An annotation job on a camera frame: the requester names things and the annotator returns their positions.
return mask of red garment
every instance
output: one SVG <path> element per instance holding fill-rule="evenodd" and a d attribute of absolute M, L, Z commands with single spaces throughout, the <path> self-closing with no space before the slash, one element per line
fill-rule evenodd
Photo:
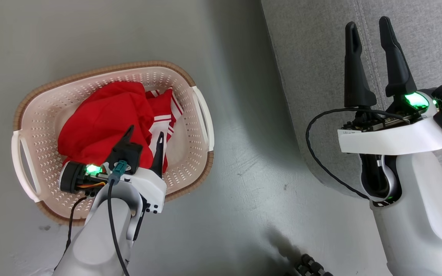
<path fill-rule="evenodd" d="M 173 87 L 170 86 L 165 91 L 165 93 L 169 93 L 170 91 L 172 91 L 172 101 L 170 103 L 170 108 L 172 109 L 172 121 L 170 122 L 170 126 L 168 128 L 167 141 L 170 140 L 170 138 L 172 137 L 172 135 L 174 133 L 173 126 L 177 122 L 177 119 L 179 119 L 184 114 L 184 110 L 182 109 L 182 106 L 180 105 L 180 103 L 177 101 L 177 98 L 175 98 L 175 95 L 173 94 Z M 146 92 L 147 99 L 157 97 L 159 95 L 160 95 L 160 92 L 158 90 Z"/>
<path fill-rule="evenodd" d="M 168 134 L 169 124 L 176 120 L 171 109 L 172 102 L 176 102 L 172 89 L 163 94 L 155 92 L 157 96 L 146 97 L 141 83 L 112 82 L 91 94 L 60 132 L 58 151 L 67 156 L 64 164 L 76 161 L 99 166 L 125 131 L 134 125 L 130 141 L 143 146 L 140 167 L 150 168 L 154 155 L 151 148 L 156 151 L 157 141 L 152 138 L 158 137 L 160 131 Z M 166 168 L 165 157 L 163 171 Z"/>

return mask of laundry basket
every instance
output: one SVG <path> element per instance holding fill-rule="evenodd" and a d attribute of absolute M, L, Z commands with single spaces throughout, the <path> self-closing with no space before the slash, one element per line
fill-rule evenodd
<path fill-rule="evenodd" d="M 69 194 L 59 190 L 58 178 L 65 159 L 58 152 L 59 133 L 81 102 L 96 89 L 116 81 L 142 82 L 146 90 L 173 86 L 182 105 L 184 114 L 175 124 L 175 133 L 167 147 L 168 168 L 163 174 L 167 201 L 198 187 L 211 170 L 214 159 L 211 116 L 200 90 L 182 68 L 166 61 L 145 61 L 51 82 L 32 91 L 18 106 L 11 153 L 26 194 L 59 224 L 69 223 L 72 205 L 84 196 L 82 192 Z M 93 199 L 87 199 L 76 207 L 73 225 L 84 225 L 92 203 Z"/>

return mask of orange wire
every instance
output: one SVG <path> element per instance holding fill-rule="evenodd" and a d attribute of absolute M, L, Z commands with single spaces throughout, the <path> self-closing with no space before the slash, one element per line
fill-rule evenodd
<path fill-rule="evenodd" d="M 105 186 L 105 182 L 100 182 L 100 183 L 96 183 L 96 184 L 90 184 L 90 185 L 78 185 L 78 187 L 82 187 L 82 188 L 88 188 L 88 187 L 96 187 L 96 186 Z"/>

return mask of black cable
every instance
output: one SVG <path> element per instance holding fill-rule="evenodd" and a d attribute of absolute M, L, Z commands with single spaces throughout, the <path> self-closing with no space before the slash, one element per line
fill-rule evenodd
<path fill-rule="evenodd" d="M 345 112 L 345 111 L 351 111 L 351 112 L 358 112 L 359 111 L 359 112 L 367 112 L 367 113 L 374 113 L 374 114 L 384 115 L 384 116 L 393 117 L 393 118 L 402 120 L 402 121 L 406 122 L 407 124 L 410 124 L 410 121 L 407 120 L 407 119 L 404 119 L 404 117 L 402 117 L 400 115 L 384 112 L 384 111 L 381 111 L 381 110 L 367 110 L 367 109 L 363 109 L 363 108 L 337 108 L 337 109 L 332 109 L 332 110 L 329 110 L 329 111 L 322 112 L 319 115 L 316 115 L 309 122 L 308 127 L 307 127 L 307 131 L 305 133 L 305 138 L 306 138 L 306 141 L 307 141 L 308 150 L 309 150 L 310 154 L 312 155 L 313 159 L 317 162 L 318 166 L 320 166 L 323 169 L 323 171 L 325 171 L 328 175 L 330 175 L 338 183 L 344 185 L 347 189 L 351 190 L 352 192 L 355 192 L 358 196 L 362 197 L 363 199 L 369 199 L 365 194 L 363 194 L 362 192 L 359 192 L 358 190 L 356 190 L 353 187 L 349 186 L 344 181 L 340 180 L 338 177 L 333 175 L 325 166 L 323 166 L 321 161 L 316 157 L 315 152 L 312 149 L 312 145 L 310 144 L 310 129 L 312 129 L 312 125 L 316 122 L 316 120 L 320 119 L 321 117 L 323 117 L 325 115 L 331 114 L 331 113 Z"/>
<path fill-rule="evenodd" d="M 119 258 L 120 266 L 124 271 L 125 276 L 129 276 L 127 271 L 126 264 L 122 259 L 122 254 L 120 253 L 119 243 L 117 242 L 117 235 L 115 233 L 115 225 L 114 225 L 114 217 L 112 216 L 112 187 L 114 186 L 114 180 L 111 180 L 109 183 L 109 193 L 107 195 L 107 205 L 109 207 L 109 220 L 110 220 L 110 228 L 112 230 L 112 239 L 114 240 L 115 251 L 117 252 L 117 257 Z"/>
<path fill-rule="evenodd" d="M 72 227 L 73 227 L 74 209 L 76 208 L 76 206 L 77 206 L 80 202 L 82 202 L 83 200 L 85 200 L 85 199 L 87 199 L 87 198 L 88 198 L 88 197 L 85 196 L 85 197 L 82 197 L 81 199 L 78 199 L 78 200 L 74 203 L 73 207 L 71 208 L 71 215 L 70 215 L 70 217 L 69 217 L 68 240 L 66 241 L 66 248 L 65 248 L 65 250 L 64 250 L 63 257 L 64 257 L 64 254 L 65 254 L 66 251 L 67 251 L 67 248 L 68 248 L 69 245 L 71 244 L 71 229 L 72 229 Z M 54 271 L 56 271 L 56 268 L 58 268 L 58 266 L 59 266 L 61 260 L 59 260 L 58 265 L 56 265 L 56 267 L 54 267 Z"/>

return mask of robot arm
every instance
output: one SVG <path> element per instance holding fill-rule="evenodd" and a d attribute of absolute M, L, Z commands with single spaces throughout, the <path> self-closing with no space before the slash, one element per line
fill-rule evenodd
<path fill-rule="evenodd" d="M 442 86 L 417 91 L 387 17 L 379 30 L 388 65 L 386 96 L 394 99 L 386 112 L 402 118 L 356 112 L 338 130 L 340 148 L 360 155 L 361 184 L 391 273 L 442 276 L 442 168 L 432 153 L 442 149 Z M 361 72 L 360 49 L 356 25 L 349 23 L 345 105 L 370 110 L 376 99 Z"/>
<path fill-rule="evenodd" d="M 163 211 L 167 192 L 161 179 L 164 135 L 160 134 L 153 167 L 145 169 L 137 167 L 142 148 L 129 143 L 132 131 L 130 128 L 95 173 L 88 172 L 84 164 L 64 166 L 59 179 L 63 191 L 76 192 L 83 187 L 78 184 L 84 183 L 107 185 L 98 190 L 84 228 L 66 249 L 55 276 L 127 275 L 124 267 L 145 213 Z"/>

